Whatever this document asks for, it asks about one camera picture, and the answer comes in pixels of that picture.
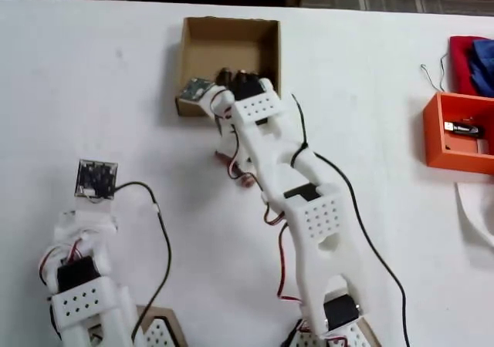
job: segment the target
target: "usb flash drive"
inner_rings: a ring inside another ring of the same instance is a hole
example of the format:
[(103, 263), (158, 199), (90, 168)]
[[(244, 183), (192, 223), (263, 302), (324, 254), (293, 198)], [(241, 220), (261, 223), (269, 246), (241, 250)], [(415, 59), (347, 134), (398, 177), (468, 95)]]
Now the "usb flash drive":
[(451, 131), (457, 135), (471, 136), (482, 138), (484, 136), (484, 128), (481, 126), (468, 125), (460, 122), (445, 122), (445, 130)]

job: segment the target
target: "open cardboard box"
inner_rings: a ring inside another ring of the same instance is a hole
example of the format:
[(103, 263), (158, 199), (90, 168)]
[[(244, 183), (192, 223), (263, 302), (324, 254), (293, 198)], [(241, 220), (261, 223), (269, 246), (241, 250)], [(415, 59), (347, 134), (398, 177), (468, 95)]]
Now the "open cardboard box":
[[(494, 174), (494, 99), (436, 93), (423, 116), (428, 166)], [(481, 126), (484, 140), (447, 131), (444, 122)]]
[[(244, 69), (271, 80), (280, 95), (279, 22), (261, 19), (186, 18), (182, 30), (177, 94), (196, 77), (215, 80), (223, 67)], [(175, 98), (180, 116), (204, 116), (202, 109)]]

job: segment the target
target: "orange box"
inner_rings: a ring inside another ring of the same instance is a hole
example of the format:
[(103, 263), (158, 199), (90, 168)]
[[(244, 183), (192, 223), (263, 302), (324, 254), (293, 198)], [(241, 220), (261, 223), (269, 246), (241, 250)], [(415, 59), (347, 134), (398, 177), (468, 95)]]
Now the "orange box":
[[(482, 126), (487, 143), (445, 130), (445, 122)], [(454, 93), (436, 93), (424, 108), (425, 156), (430, 167), (494, 174), (494, 99)]]

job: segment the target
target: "white table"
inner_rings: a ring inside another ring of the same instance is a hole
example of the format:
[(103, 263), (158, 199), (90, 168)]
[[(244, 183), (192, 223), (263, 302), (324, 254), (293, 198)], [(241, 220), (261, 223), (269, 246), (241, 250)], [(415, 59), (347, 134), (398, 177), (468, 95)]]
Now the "white table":
[[(118, 182), (154, 188), (174, 251), (156, 305), (176, 311), (190, 345), (274, 346), (292, 328), (299, 312), (276, 298), (278, 228), (263, 224), (259, 192), (235, 186), (214, 161), (212, 124), (175, 113), (181, 22), (202, 15), (282, 22), (283, 94), (302, 103), (312, 148), (352, 180), (364, 223), (407, 290), (412, 344), (490, 345), (494, 255), (461, 224), (452, 183), (478, 177), (423, 164), (421, 110), (433, 91), (418, 67), (438, 78), (448, 37), (493, 37), (493, 18), (5, 0), (0, 344), (56, 344), (36, 266), (57, 214), (71, 208), (80, 157), (116, 161)], [(369, 274), (367, 319), (384, 346), (404, 345), (398, 289), (347, 204)], [(164, 240), (144, 190), (120, 193), (114, 208), (115, 276), (143, 304), (164, 272)], [(286, 291), (296, 293), (290, 245), (287, 235)]]

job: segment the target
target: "red cloth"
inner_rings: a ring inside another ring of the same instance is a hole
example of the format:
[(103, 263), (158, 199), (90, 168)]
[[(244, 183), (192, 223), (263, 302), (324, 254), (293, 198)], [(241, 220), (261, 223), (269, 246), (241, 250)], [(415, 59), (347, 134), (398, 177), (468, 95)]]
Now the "red cloth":
[(452, 36), (449, 38), (449, 56), (457, 93), (478, 95), (470, 79), (469, 59), (473, 41), (481, 39), (485, 38), (477, 36)]

